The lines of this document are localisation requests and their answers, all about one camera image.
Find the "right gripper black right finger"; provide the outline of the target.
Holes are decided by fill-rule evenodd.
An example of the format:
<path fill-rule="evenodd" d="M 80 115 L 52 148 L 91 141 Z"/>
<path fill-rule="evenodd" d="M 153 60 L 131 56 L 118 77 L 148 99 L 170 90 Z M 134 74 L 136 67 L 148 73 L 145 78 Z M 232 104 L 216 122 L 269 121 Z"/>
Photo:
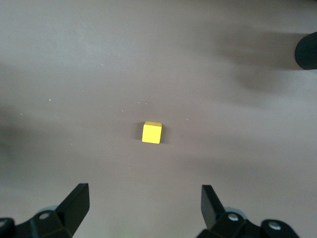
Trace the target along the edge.
<path fill-rule="evenodd" d="M 201 212 L 206 224 L 197 238 L 300 238 L 285 222 L 263 220 L 260 226 L 237 209 L 225 209 L 211 185 L 203 185 Z"/>

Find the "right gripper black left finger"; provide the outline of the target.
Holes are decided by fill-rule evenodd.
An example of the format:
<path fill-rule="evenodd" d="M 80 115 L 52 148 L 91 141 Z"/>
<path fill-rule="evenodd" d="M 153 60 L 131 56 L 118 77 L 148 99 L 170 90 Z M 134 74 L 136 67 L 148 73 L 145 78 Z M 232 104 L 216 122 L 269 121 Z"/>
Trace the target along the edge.
<path fill-rule="evenodd" d="M 56 207 L 42 209 L 16 224 L 0 217 L 0 238 L 73 238 L 89 211 L 89 185 L 78 184 Z"/>

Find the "black ribbed cylinder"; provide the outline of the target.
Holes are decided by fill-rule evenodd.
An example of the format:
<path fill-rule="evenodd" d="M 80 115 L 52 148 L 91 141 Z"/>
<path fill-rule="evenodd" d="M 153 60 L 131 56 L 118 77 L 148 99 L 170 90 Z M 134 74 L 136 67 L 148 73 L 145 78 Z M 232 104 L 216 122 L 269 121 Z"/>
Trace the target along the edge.
<path fill-rule="evenodd" d="M 304 70 L 317 70 L 317 32 L 303 37 L 294 52 L 295 61 Z"/>

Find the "brown paper table cover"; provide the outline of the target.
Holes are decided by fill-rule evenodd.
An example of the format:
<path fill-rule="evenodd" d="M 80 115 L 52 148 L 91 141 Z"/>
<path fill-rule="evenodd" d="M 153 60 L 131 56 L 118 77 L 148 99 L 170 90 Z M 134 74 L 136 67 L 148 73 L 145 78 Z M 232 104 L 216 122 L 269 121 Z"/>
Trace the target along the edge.
<path fill-rule="evenodd" d="M 0 217 L 88 183 L 74 238 L 195 238 L 210 184 L 317 238 L 315 31 L 317 0 L 0 0 Z"/>

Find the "yellow block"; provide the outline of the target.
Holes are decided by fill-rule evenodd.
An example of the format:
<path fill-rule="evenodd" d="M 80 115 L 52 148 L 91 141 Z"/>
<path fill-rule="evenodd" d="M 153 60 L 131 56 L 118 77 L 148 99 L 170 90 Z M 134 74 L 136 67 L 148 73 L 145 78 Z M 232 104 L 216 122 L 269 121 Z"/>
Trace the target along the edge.
<path fill-rule="evenodd" d="M 142 142 L 160 144 L 162 124 L 146 121 L 143 125 Z"/>

